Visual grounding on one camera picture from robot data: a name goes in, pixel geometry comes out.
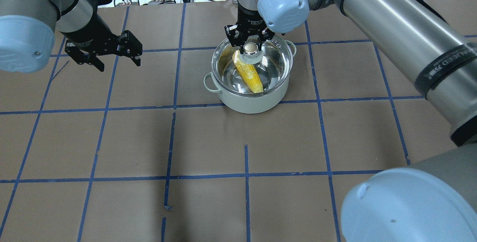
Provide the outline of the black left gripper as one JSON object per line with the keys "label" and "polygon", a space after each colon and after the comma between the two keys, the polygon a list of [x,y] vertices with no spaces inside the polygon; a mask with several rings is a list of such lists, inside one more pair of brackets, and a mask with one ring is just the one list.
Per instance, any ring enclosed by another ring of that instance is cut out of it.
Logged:
{"label": "black left gripper", "polygon": [[140,67],[143,45],[131,31],[125,30],[119,36],[97,37],[82,44],[66,40],[65,52],[77,64],[88,64],[104,72],[105,65],[98,58],[103,55],[127,57]]}

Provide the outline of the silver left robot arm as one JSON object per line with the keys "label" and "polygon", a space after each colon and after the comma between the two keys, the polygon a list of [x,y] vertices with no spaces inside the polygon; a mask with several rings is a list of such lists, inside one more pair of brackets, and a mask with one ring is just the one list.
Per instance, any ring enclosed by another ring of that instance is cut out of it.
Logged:
{"label": "silver left robot arm", "polygon": [[32,73],[48,63],[55,31],[65,38],[64,50],[77,64],[104,71],[102,55],[130,58],[141,65],[142,43],[128,30],[115,35],[98,14],[112,0],[1,0],[0,68]]}

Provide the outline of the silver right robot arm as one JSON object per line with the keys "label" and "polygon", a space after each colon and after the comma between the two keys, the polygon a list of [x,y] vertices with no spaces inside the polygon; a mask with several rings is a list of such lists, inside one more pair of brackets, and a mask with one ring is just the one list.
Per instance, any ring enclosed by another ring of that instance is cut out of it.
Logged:
{"label": "silver right robot arm", "polygon": [[291,93],[316,102],[244,115],[247,240],[458,242],[463,227],[427,198],[409,163],[455,146],[448,123],[370,41],[299,45]]}

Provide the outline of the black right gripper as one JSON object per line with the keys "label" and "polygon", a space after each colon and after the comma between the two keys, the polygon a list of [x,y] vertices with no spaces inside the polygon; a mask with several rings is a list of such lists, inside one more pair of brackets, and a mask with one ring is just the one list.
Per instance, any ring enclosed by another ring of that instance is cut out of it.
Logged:
{"label": "black right gripper", "polygon": [[249,37],[257,36],[257,50],[261,52],[275,33],[270,30],[258,11],[248,9],[237,10],[237,22],[224,27],[225,36],[232,47],[244,54],[244,45]]}

